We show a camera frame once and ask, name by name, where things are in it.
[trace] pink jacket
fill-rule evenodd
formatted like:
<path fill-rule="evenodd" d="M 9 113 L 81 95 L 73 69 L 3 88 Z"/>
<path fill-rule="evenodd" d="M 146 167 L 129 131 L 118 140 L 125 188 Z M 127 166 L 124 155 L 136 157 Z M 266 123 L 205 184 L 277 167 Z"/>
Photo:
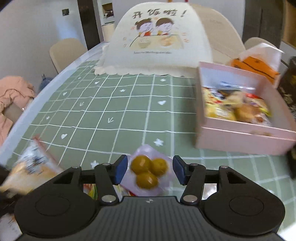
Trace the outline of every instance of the pink jacket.
<path fill-rule="evenodd" d="M 35 97 L 33 86 L 20 76 L 6 76 L 0 80 L 0 146 L 5 141 L 12 121 L 2 112 L 11 103 L 19 108 L 25 108 L 30 98 Z"/>

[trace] cartoon boy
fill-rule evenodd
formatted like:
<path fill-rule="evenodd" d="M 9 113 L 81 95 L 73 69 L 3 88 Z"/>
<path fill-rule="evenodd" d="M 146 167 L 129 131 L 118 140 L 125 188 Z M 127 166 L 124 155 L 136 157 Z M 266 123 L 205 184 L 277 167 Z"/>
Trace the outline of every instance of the cartoon boy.
<path fill-rule="evenodd" d="M 139 36 L 150 36 L 153 32 L 153 24 L 151 22 L 151 18 L 143 19 L 139 22 L 136 22 L 137 31 L 139 32 Z"/>
<path fill-rule="evenodd" d="M 170 18 L 160 18 L 156 22 L 158 29 L 157 35 L 169 35 L 169 31 L 172 30 L 174 22 Z"/>

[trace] pink cardboard box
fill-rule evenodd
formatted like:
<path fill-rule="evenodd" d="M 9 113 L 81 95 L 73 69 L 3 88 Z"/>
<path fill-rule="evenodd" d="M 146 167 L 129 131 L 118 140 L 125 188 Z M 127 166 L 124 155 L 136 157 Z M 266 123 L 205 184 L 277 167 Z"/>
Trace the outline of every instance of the pink cardboard box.
<path fill-rule="evenodd" d="M 200 63 L 196 83 L 196 147 L 249 154 L 281 155 L 296 142 L 296 122 L 286 103 L 262 75 L 210 63 Z M 254 88 L 246 90 L 266 102 L 272 127 L 205 117 L 202 86 L 219 88 L 221 81 Z"/>

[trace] white food cover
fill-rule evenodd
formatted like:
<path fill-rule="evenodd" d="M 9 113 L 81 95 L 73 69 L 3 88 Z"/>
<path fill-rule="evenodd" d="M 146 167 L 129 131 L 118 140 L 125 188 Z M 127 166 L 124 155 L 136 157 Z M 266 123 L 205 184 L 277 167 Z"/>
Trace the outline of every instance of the white food cover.
<path fill-rule="evenodd" d="M 147 2 L 122 17 L 95 74 L 194 77 L 200 61 L 212 63 L 212 50 L 192 6 Z"/>

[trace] green tablecloth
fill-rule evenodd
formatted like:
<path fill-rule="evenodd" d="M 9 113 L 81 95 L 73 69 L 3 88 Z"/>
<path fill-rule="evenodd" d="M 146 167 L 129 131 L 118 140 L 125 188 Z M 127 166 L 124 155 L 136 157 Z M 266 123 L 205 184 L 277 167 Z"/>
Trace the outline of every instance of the green tablecloth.
<path fill-rule="evenodd" d="M 208 169 L 228 165 L 277 195 L 285 204 L 282 227 L 295 222 L 296 183 L 281 156 L 248 155 L 194 148 L 194 79 L 150 75 L 94 75 L 83 63 L 46 102 L 7 165 L 12 166 L 34 135 L 40 135 L 60 166 L 90 169 L 114 162 L 149 144 L 169 157 Z M 166 195 L 180 196 L 175 178 Z"/>

